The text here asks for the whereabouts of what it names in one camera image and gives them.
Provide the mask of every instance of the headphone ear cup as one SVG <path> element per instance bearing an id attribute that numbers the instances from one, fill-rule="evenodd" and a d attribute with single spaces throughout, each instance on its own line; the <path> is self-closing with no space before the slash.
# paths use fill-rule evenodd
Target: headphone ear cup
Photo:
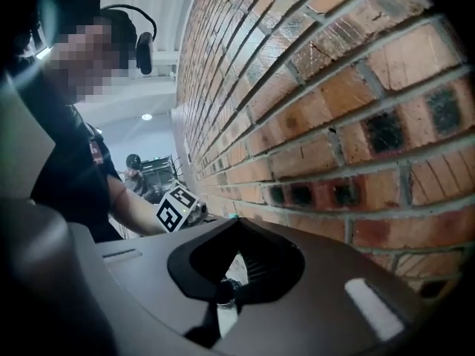
<path id="1" fill-rule="evenodd" d="M 152 42 L 153 37 L 149 32 L 142 33 L 137 42 L 137 68 L 139 68 L 144 75 L 151 73 L 152 69 Z"/>

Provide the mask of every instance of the white slot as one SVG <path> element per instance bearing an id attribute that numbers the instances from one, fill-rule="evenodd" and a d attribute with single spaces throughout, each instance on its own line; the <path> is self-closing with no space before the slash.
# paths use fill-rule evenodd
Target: white slot
<path id="1" fill-rule="evenodd" d="M 404 330 L 402 321 L 394 315 L 363 278 L 348 281 L 344 289 L 380 340 L 389 340 Z"/>

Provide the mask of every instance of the brick wall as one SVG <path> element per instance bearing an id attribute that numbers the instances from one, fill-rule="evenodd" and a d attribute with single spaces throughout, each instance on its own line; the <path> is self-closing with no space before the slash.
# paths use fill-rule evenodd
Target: brick wall
<path id="1" fill-rule="evenodd" d="M 440 297 L 475 240 L 460 48 L 430 0 L 195 0 L 173 119 L 198 192 Z"/>

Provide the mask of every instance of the ceiling light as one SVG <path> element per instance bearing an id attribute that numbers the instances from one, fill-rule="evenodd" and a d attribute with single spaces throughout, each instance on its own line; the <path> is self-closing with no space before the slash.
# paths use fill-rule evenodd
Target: ceiling light
<path id="1" fill-rule="evenodd" d="M 46 55 L 51 51 L 51 47 L 46 47 L 42 51 L 40 51 L 38 54 L 36 54 L 36 58 L 38 59 L 43 59 L 46 57 Z"/>

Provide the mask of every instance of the black t-shirt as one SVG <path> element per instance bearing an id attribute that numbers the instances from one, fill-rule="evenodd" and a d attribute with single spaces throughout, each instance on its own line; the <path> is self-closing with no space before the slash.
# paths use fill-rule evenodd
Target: black t-shirt
<path id="1" fill-rule="evenodd" d="M 95 130 L 91 133 L 75 108 L 62 100 L 42 74 L 19 92 L 55 142 L 31 198 L 57 210 L 68 222 L 86 225 L 96 243 L 121 240 L 108 221 L 107 175 L 119 176 L 102 136 Z"/>

